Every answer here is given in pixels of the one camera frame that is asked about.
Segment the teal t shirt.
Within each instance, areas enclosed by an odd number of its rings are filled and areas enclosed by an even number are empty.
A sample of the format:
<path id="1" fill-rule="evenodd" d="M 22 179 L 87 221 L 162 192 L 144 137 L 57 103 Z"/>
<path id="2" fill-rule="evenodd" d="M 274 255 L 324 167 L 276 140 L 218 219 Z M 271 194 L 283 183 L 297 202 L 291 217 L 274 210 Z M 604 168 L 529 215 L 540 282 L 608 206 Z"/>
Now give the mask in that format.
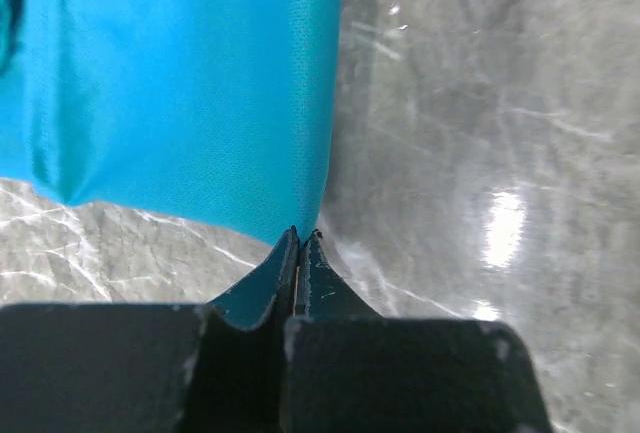
<path id="1" fill-rule="evenodd" d="M 328 176 L 341 0 L 1 0 L 1 174 L 307 238 Z"/>

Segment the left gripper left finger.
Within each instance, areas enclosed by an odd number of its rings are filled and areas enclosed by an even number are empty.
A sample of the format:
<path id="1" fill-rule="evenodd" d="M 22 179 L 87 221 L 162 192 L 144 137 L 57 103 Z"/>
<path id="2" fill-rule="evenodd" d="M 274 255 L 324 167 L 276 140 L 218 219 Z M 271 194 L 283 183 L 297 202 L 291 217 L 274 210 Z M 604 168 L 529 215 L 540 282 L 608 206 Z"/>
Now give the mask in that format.
<path id="1" fill-rule="evenodd" d="M 232 328 L 250 331 L 261 327 L 276 306 L 291 299 L 298 253 L 297 231 L 289 228 L 262 263 L 209 305 Z"/>

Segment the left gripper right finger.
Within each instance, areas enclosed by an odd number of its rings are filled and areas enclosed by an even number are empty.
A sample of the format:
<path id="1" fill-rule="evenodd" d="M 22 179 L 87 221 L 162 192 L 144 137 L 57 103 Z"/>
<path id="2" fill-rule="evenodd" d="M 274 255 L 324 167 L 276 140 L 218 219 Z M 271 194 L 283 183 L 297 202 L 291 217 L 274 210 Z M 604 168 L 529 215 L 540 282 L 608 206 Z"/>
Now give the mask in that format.
<path id="1" fill-rule="evenodd" d="M 294 295 L 294 314 L 309 317 L 379 318 L 333 270 L 322 249 L 322 234 L 315 230 L 300 251 Z"/>

